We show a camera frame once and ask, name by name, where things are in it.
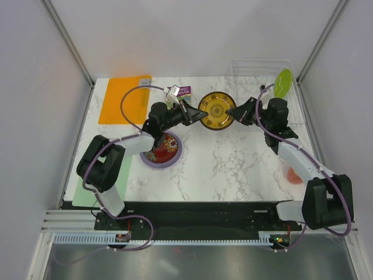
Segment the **red floral plate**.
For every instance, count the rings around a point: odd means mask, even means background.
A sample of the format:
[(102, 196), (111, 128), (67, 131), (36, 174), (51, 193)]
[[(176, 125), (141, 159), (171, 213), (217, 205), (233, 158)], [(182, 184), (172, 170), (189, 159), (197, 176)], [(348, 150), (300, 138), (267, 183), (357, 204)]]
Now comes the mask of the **red floral plate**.
[(175, 136), (165, 133), (158, 147), (145, 153), (145, 158), (153, 163), (166, 163), (175, 157), (178, 152), (178, 141)]

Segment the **purple plastic plate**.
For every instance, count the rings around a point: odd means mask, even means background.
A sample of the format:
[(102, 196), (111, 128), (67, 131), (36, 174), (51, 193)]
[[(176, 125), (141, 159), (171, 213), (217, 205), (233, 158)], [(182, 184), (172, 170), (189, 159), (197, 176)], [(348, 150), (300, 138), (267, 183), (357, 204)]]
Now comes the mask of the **purple plastic plate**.
[(180, 140), (180, 138), (177, 135), (175, 135), (173, 132), (165, 132), (165, 133), (170, 133), (173, 136), (175, 136), (176, 140), (178, 141), (178, 152), (175, 155), (175, 157), (173, 159), (171, 159), (169, 162), (158, 163), (158, 164), (150, 162), (149, 160), (147, 160), (145, 158), (145, 152), (140, 153), (140, 158), (143, 161), (143, 163), (146, 164), (147, 166), (153, 168), (153, 169), (166, 169), (168, 167), (171, 167), (172, 165), (174, 165), (175, 163), (178, 162), (178, 160), (180, 159), (180, 157), (182, 155), (182, 141)]

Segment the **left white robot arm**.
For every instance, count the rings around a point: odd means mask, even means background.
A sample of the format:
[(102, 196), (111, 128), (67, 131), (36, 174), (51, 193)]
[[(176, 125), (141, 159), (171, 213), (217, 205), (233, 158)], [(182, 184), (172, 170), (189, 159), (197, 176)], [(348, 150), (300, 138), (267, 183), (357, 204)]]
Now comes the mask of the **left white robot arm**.
[(123, 212), (124, 200), (115, 186), (123, 160), (158, 147), (170, 128), (179, 124), (189, 126), (208, 115), (183, 101), (171, 109), (165, 103), (157, 102), (152, 105), (148, 119), (136, 134), (113, 140), (96, 135), (92, 139), (76, 173), (82, 179), (83, 189), (95, 195), (114, 229), (123, 229), (128, 223), (128, 216)]

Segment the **yellow brown patterned plate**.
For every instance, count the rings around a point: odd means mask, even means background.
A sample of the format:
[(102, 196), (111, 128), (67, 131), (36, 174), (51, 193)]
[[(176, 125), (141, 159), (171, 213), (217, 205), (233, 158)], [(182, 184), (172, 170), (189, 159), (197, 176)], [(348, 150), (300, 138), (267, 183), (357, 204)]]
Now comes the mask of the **yellow brown patterned plate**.
[(205, 95), (198, 109), (208, 113), (207, 117), (200, 120), (202, 125), (213, 131), (221, 131), (228, 128), (234, 119), (226, 111), (236, 108), (234, 99), (224, 92), (211, 92)]

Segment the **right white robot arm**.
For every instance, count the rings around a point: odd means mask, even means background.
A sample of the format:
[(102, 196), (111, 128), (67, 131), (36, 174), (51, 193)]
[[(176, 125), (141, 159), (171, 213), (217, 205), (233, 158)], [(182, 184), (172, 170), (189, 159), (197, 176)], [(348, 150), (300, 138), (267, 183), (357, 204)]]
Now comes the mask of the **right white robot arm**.
[(354, 218), (351, 180), (345, 174), (337, 175), (329, 170), (304, 149), (288, 126), (285, 100), (270, 99), (267, 108), (262, 108), (261, 101), (252, 97), (226, 113), (243, 125), (260, 127), (267, 146), (288, 163), (306, 186), (302, 201), (280, 202), (267, 214), (266, 220), (272, 229), (281, 229), (291, 220), (304, 223), (312, 230), (329, 232), (333, 226), (346, 225), (341, 236), (350, 233)]

